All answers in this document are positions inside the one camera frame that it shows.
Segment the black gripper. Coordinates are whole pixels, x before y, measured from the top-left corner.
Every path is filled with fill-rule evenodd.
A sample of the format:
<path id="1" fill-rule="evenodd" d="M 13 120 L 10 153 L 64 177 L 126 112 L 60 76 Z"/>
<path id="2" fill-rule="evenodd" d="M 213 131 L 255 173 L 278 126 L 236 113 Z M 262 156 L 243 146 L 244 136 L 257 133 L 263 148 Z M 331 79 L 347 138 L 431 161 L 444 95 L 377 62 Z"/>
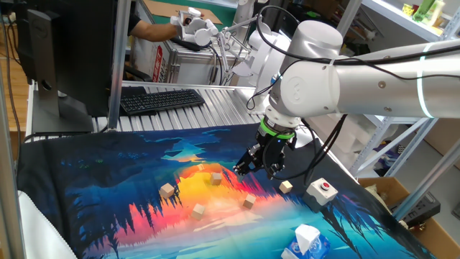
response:
<path id="1" fill-rule="evenodd" d="M 263 129 L 256 133 L 257 144 L 248 147 L 241 159 L 233 167 L 233 171 L 239 177 L 245 177 L 248 173 L 255 173 L 265 168 L 267 177 L 272 180 L 284 166 L 284 148 L 289 145 L 289 140 L 294 137 L 292 130 L 285 130 L 279 134 L 271 135 Z"/>

